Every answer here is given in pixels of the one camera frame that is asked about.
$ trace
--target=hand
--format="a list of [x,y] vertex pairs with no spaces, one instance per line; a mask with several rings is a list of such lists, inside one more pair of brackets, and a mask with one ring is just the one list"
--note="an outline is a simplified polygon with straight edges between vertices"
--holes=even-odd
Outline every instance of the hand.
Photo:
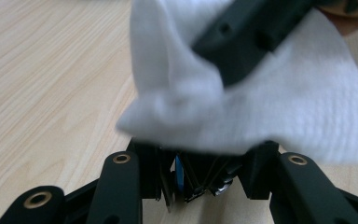
[[346,12],[348,0],[340,1],[329,7],[320,7],[322,13],[335,24],[342,35],[348,35],[358,30],[358,9]]

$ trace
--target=white tissue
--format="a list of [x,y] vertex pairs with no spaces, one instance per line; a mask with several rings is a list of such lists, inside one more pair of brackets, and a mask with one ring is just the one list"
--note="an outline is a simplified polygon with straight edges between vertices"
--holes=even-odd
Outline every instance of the white tissue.
[[358,68],[335,27],[312,11],[241,83],[191,50],[228,0],[133,0],[139,97],[117,127],[163,146],[243,154],[273,140],[325,162],[358,162]]

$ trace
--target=screw hole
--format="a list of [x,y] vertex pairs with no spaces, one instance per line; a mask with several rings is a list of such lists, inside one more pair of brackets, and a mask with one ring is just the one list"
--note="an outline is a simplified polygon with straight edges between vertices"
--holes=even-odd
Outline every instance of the screw hole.
[[299,156],[289,156],[289,161],[297,165],[306,165],[308,162]]
[[341,218],[341,217],[334,218],[334,223],[335,224],[350,224],[349,221],[347,221],[347,220],[345,220],[344,218]]
[[223,23],[222,25],[220,25],[219,31],[222,35],[230,35],[232,29],[228,23]]
[[113,162],[117,163],[117,164],[121,164],[121,163],[126,163],[130,159],[131,159],[131,157],[129,155],[121,154],[121,155],[115,156],[113,158]]
[[34,209],[45,205],[50,201],[52,195],[48,191],[37,192],[27,198],[24,202],[24,207],[28,209]]
[[103,224],[118,224],[119,221],[120,218],[118,218],[117,216],[110,216],[103,221]]

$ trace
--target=blue component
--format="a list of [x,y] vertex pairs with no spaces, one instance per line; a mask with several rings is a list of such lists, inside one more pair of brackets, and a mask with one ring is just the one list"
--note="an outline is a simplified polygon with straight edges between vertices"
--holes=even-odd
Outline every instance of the blue component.
[[183,188],[185,187],[185,180],[184,180],[185,177],[183,175],[183,166],[178,156],[176,156],[175,158],[175,172],[176,172],[176,186],[179,192],[183,192]]

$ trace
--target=wooden table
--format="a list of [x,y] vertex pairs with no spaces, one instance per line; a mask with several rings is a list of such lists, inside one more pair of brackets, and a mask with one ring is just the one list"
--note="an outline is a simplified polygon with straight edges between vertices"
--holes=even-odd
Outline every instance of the wooden table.
[[[124,150],[115,131],[135,97],[131,1],[0,0],[0,216],[24,191],[55,185],[69,193],[99,176]],[[358,34],[347,38],[358,61]],[[358,165],[324,167],[358,195]],[[145,223],[271,223],[268,202],[250,202],[237,181],[228,192],[178,203],[144,201]]]

